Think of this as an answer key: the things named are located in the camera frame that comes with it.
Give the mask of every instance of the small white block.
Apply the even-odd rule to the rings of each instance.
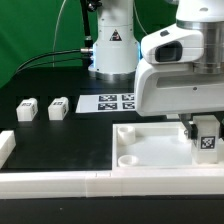
[[[213,115],[195,116],[198,138],[192,141],[192,155],[197,163],[218,162],[218,140],[220,123]]]
[[[0,169],[16,146],[13,131],[3,131],[0,134]]]
[[[56,98],[48,107],[49,119],[61,121],[68,111],[68,99],[66,97]]]
[[[18,121],[32,121],[38,112],[37,100],[34,98],[23,100],[16,112]]]

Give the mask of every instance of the cable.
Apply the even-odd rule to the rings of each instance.
[[[140,26],[140,28],[142,29],[142,32],[145,34],[145,35],[148,35],[148,33],[145,31],[145,29],[143,28],[140,20],[139,20],[139,17],[138,17],[138,12],[137,12],[137,9],[136,9],[136,5],[135,5],[135,0],[134,0],[134,12],[135,12],[135,17],[136,17],[136,20],[138,22],[138,25]]]
[[[56,52],[50,52],[50,53],[38,55],[38,56],[33,57],[33,58],[29,59],[28,61],[24,62],[22,65],[20,65],[18,67],[18,69],[16,70],[16,73],[18,70],[23,69],[26,65],[30,64],[33,61],[39,60],[41,58],[46,58],[46,57],[55,56],[55,55],[73,54],[73,53],[78,53],[78,52],[80,52],[80,50],[75,49],[75,50],[68,50],[68,51],[56,51]]]
[[[33,68],[33,67],[37,67],[37,66],[40,66],[40,65],[47,65],[47,64],[52,64],[52,63],[59,63],[59,62],[66,62],[66,61],[74,61],[74,60],[82,60],[82,58],[70,58],[70,59],[63,59],[63,60],[57,60],[57,61],[48,61],[48,62],[42,62],[42,63],[37,63],[35,65],[30,65],[28,67],[24,67],[20,70],[17,70],[13,76],[17,75],[18,73],[26,70],[26,69],[30,69],[30,68]]]
[[[61,5],[61,8],[60,8],[60,11],[59,11],[59,14],[58,14],[57,23],[56,23],[55,32],[54,32],[53,52],[55,52],[57,36],[58,36],[58,28],[59,28],[59,24],[60,24],[60,21],[61,21],[61,15],[63,13],[66,2],[67,2],[67,0],[63,1],[62,5]]]

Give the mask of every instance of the black mount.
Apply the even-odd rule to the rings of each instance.
[[[89,12],[95,12],[98,7],[102,6],[102,2],[100,0],[88,0],[87,1],[87,10]]]

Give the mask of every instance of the black tabletop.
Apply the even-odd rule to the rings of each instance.
[[[0,128],[14,130],[16,147],[0,172],[110,170],[112,125],[160,121],[135,111],[75,113],[80,95],[133,93],[134,80],[91,79],[82,68],[33,69],[15,76],[0,90]],[[16,107],[23,99],[38,100],[32,122],[18,122]],[[67,97],[70,111],[63,121],[49,121],[54,98]]]

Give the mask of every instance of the black cable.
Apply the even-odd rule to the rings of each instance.
[[[33,67],[37,67],[37,66],[40,66],[40,65],[47,65],[47,64],[53,64],[53,63],[59,63],[59,62],[66,62],[66,61],[74,61],[74,60],[82,60],[82,58],[70,58],[70,59],[63,59],[63,60],[56,60],[56,61],[48,61],[48,62],[42,62],[42,63],[37,63],[37,64],[34,64],[34,65],[30,65],[28,67],[23,67],[22,69],[20,70],[17,70],[13,76],[17,75],[18,73],[26,70],[26,69],[30,69],[30,68],[33,68]]]
[[[80,0],[80,4],[81,4],[81,8],[82,8],[82,18],[83,18],[85,36],[91,36],[86,0]]]
[[[56,52],[41,54],[41,55],[35,56],[35,57],[29,59],[28,61],[24,62],[22,65],[20,65],[17,68],[15,73],[17,73],[19,70],[23,69],[26,65],[30,64],[31,62],[34,62],[41,58],[46,58],[46,57],[56,56],[56,55],[73,54],[73,53],[78,53],[78,52],[81,52],[81,51],[79,49],[74,49],[74,50],[68,50],[68,51],[56,51]]]

